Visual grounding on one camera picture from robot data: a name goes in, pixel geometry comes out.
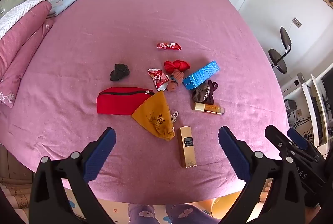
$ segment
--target picture frame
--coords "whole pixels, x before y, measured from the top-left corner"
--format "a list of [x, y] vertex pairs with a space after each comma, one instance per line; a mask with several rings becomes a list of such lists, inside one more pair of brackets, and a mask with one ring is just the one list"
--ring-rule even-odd
[[323, 1], [326, 2], [327, 5], [333, 9], [333, 0], [323, 0]]

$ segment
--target purple pants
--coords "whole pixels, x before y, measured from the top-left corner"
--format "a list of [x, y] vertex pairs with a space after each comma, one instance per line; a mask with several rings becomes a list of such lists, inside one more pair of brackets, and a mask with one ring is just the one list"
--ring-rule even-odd
[[[217, 224], [219, 219], [201, 211], [199, 208], [188, 205], [166, 205], [165, 211], [172, 224]], [[155, 209], [151, 205], [128, 205], [129, 224], [160, 224], [155, 218]]]

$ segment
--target wall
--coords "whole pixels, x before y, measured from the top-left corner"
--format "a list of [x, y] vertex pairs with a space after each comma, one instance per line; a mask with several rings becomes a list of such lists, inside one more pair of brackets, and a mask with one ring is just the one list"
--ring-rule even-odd
[[[267, 55], [270, 48], [281, 53], [284, 51], [279, 29], [284, 27], [289, 31], [292, 50], [285, 57], [287, 75], [274, 70], [281, 85], [290, 80], [288, 75], [293, 77], [298, 71], [311, 71], [324, 59], [324, 55], [315, 51], [318, 45], [323, 49], [329, 45], [328, 25], [333, 21], [333, 9], [323, 0], [245, 0], [239, 12]], [[302, 23], [300, 28], [292, 24], [294, 17]], [[314, 64], [302, 63], [304, 56]]]
[[[309, 79], [310, 74], [317, 77], [331, 63], [333, 63], [333, 21], [302, 58], [297, 61], [289, 75], [295, 77], [297, 73], [302, 72], [305, 79]], [[283, 79], [281, 83], [289, 81], [288, 78]]]

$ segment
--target blue product box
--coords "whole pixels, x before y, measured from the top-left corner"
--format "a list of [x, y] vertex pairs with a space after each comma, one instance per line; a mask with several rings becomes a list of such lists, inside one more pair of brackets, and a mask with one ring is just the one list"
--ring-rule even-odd
[[183, 83], [186, 89], [191, 90], [198, 87], [201, 83], [205, 82], [217, 71], [220, 71], [219, 66], [216, 61], [212, 61], [205, 67], [201, 68], [197, 72], [193, 73], [191, 76], [183, 79]]

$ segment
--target electrical outlet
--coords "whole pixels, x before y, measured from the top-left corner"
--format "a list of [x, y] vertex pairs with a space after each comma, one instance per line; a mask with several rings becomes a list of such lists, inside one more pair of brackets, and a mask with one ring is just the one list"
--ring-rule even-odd
[[302, 26], [302, 23], [300, 23], [297, 18], [294, 18], [292, 22], [297, 26], [297, 28]]
[[300, 108], [295, 111], [295, 116], [296, 116], [296, 118], [297, 117], [299, 117], [299, 118], [302, 117], [302, 110]]

